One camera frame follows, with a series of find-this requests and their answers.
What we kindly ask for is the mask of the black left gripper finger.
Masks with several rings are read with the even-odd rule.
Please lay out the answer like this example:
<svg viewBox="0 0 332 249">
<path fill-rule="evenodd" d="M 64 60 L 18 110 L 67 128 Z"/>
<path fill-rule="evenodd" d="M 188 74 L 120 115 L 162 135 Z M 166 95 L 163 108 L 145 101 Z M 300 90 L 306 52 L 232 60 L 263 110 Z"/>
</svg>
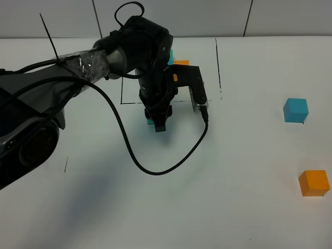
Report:
<svg viewBox="0 0 332 249">
<path fill-rule="evenodd" d="M 153 116 L 153 122 L 154 122 L 156 132 L 166 131 L 166 127 L 165 127 L 166 120 L 167 120 L 166 115 L 157 114 L 157 115 Z"/>
<path fill-rule="evenodd" d="M 144 109 L 146 119 L 150 119 L 150 114 L 147 109 Z"/>
</svg>

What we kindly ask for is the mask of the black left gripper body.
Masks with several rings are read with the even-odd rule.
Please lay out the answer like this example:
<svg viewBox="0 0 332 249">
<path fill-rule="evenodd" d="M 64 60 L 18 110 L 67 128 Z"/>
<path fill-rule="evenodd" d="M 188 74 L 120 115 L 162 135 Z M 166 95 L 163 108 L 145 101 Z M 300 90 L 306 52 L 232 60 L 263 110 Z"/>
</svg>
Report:
<svg viewBox="0 0 332 249">
<path fill-rule="evenodd" d="M 165 122 L 172 115 L 170 102 L 178 94 L 171 68 L 167 65 L 162 70 L 154 70 L 140 78 L 139 84 L 139 97 L 150 119 Z"/>
</svg>

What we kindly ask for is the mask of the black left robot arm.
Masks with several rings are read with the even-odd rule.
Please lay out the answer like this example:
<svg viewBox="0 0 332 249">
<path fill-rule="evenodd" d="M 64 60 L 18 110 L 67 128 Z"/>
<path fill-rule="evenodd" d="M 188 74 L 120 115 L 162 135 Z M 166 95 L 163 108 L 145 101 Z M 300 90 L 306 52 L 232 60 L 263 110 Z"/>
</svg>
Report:
<svg viewBox="0 0 332 249">
<path fill-rule="evenodd" d="M 173 37 L 143 17 L 132 16 L 93 48 L 1 70 L 1 187 L 43 164 L 65 128 L 64 107 L 102 78 L 143 79 L 166 67 Z"/>
</svg>

